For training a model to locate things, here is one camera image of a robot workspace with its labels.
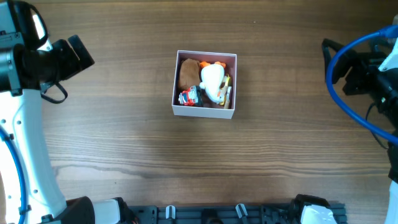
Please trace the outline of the brown plush bear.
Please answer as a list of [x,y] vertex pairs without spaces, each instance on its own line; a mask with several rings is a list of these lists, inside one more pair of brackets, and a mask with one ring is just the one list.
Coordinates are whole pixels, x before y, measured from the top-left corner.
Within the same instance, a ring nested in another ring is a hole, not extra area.
[[200,82],[200,62],[190,58],[184,60],[180,66],[178,89],[187,90],[191,86],[199,85]]

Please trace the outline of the yellow wooden rattle drum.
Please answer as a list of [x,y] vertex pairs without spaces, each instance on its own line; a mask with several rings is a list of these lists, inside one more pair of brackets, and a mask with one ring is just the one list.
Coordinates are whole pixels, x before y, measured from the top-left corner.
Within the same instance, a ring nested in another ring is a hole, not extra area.
[[224,96],[226,94],[226,89],[229,86],[232,86],[232,80],[231,80],[231,77],[229,75],[227,75],[227,76],[224,76],[223,86],[221,87],[221,90],[220,90],[220,98],[221,98],[220,105],[224,105]]

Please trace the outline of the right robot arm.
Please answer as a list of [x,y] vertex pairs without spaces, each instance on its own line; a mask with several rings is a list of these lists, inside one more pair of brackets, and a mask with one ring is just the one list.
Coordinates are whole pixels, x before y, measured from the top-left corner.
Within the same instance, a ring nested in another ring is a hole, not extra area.
[[371,124],[367,117],[354,112],[336,93],[334,84],[345,78],[345,95],[369,93],[374,101],[370,107],[377,108],[397,126],[397,23],[387,26],[348,45],[330,39],[322,42],[325,61],[325,83],[333,101],[353,120],[368,129],[377,142],[388,141],[383,146],[391,165],[389,178],[389,204],[386,223],[397,223],[397,133],[388,132]]

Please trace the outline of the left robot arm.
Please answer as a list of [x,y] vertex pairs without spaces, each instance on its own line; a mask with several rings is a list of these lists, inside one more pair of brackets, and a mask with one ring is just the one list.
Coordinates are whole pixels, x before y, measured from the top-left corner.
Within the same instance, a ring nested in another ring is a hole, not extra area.
[[67,200],[42,127],[47,90],[94,64],[77,35],[50,42],[37,8],[1,2],[1,176],[7,223],[136,223],[125,201]]

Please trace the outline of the white orange plush duck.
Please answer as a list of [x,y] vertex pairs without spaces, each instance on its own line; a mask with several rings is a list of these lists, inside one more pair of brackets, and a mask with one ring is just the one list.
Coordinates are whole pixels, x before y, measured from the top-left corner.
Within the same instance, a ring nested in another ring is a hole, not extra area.
[[226,64],[223,62],[208,63],[200,62],[200,88],[205,91],[207,97],[217,105],[220,105],[220,90],[223,86]]

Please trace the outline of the red toy fire truck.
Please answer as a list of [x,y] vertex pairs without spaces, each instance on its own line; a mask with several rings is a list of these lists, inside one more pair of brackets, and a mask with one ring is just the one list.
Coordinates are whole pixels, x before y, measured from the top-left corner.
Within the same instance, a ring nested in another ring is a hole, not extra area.
[[178,96],[178,102],[182,106],[202,107],[201,88],[199,86],[191,86],[189,89],[182,91]]

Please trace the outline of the white wooden rattle drum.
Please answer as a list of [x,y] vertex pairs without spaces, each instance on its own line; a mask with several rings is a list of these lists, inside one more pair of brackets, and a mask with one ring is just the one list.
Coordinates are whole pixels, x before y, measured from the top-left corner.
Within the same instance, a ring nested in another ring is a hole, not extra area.
[[229,86],[226,89],[226,94],[224,96],[224,109],[226,109],[226,110],[229,109],[229,104],[230,104],[230,101],[231,101],[231,90],[232,90],[232,88],[233,87]]

